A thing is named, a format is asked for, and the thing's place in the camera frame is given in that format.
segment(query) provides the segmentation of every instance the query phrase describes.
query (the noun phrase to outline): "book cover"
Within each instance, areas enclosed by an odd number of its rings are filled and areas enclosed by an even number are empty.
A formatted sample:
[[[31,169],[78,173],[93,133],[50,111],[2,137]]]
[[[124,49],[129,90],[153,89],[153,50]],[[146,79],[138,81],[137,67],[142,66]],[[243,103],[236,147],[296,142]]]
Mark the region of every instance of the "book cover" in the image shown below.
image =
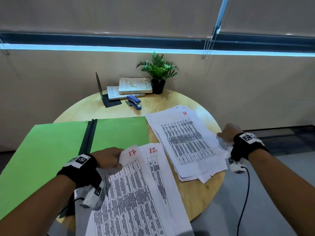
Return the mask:
[[[120,78],[119,94],[152,93],[148,78]]]
[[[130,94],[119,94],[119,86],[107,86],[107,93],[108,93],[109,100],[124,99],[124,98],[127,98],[128,95],[130,95]],[[137,97],[144,96],[145,93],[133,93],[131,95],[137,98]]]

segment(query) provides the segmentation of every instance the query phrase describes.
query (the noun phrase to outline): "hand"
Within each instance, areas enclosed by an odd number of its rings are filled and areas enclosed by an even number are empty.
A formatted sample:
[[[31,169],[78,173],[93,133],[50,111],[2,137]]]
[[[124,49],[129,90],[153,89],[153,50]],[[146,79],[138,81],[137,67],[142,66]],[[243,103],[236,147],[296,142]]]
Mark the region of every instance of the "hand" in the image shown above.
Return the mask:
[[[123,151],[121,148],[111,147],[104,150],[92,152],[91,155],[97,160],[98,168],[122,168],[119,163],[120,153]]]
[[[226,143],[230,143],[233,142],[234,137],[241,132],[243,131],[239,126],[233,123],[228,123],[225,125],[222,132],[217,133],[217,136],[222,138]]]

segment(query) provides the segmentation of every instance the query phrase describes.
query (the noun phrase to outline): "round table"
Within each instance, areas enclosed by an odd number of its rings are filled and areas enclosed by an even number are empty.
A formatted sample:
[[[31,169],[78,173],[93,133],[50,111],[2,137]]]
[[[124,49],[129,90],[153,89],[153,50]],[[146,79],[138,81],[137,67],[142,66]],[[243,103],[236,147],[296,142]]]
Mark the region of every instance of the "round table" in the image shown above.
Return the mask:
[[[68,122],[68,121],[88,121],[92,119],[106,119],[106,118],[126,118],[144,116],[146,114],[155,113],[166,110],[171,107],[182,105],[188,106],[195,111],[199,119],[213,132],[220,132],[221,129],[211,116],[201,105],[192,99],[171,91],[164,89],[160,95],[147,94],[140,97],[142,110],[136,110],[134,107],[129,107],[122,99],[122,104],[106,108],[100,98],[100,93],[93,94],[81,101],[75,103],[61,114],[54,122]],[[149,138],[151,143],[157,143],[151,127],[148,125]],[[219,172],[211,177],[205,184],[200,180],[193,180],[188,182],[181,182],[170,163],[172,173],[174,175],[180,196],[183,200],[189,220],[193,220],[201,214],[208,204],[212,201],[215,194],[218,192],[225,172]]]

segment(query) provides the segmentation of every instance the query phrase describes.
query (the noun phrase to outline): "potted plant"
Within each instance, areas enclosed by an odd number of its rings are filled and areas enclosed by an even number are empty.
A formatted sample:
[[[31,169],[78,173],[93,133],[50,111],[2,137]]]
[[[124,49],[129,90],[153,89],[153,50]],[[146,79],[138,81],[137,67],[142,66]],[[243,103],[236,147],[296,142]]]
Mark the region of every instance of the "potted plant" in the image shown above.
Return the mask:
[[[155,94],[161,94],[165,85],[165,81],[174,76],[179,76],[175,70],[178,70],[176,65],[171,62],[165,62],[163,55],[159,56],[157,53],[153,52],[151,55],[151,62],[146,60],[140,62],[137,68],[142,65],[140,72],[147,72],[151,75],[152,80],[152,92]]]

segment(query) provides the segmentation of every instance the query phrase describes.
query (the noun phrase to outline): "person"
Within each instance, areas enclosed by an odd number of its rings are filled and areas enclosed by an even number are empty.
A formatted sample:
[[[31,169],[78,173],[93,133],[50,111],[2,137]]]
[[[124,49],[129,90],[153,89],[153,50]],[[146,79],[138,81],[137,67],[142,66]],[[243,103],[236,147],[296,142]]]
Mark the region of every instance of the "person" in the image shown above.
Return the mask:
[[[243,131],[229,123],[217,135],[225,142],[235,142],[235,137],[240,134]],[[91,153],[91,159],[96,160],[93,167],[121,167],[119,156],[122,151],[112,147]],[[315,188],[263,148],[244,157],[297,235],[315,235]],[[87,184],[82,178],[60,172],[0,221],[1,235],[43,236],[48,232],[73,191]]]

